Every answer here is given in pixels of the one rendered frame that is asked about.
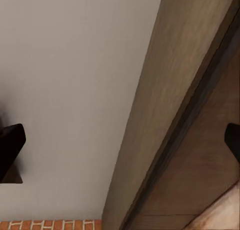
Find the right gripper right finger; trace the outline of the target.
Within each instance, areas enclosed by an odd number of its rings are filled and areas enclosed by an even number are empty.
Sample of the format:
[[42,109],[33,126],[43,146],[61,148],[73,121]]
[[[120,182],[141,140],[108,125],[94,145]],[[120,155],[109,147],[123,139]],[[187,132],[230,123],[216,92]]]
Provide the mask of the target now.
[[229,123],[225,131],[224,141],[240,162],[240,125]]

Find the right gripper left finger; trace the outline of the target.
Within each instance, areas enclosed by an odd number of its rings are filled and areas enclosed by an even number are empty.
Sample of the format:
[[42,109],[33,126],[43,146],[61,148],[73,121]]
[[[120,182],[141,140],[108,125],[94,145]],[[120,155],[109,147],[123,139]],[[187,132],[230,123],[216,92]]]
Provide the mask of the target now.
[[26,142],[22,124],[0,129],[0,183]]

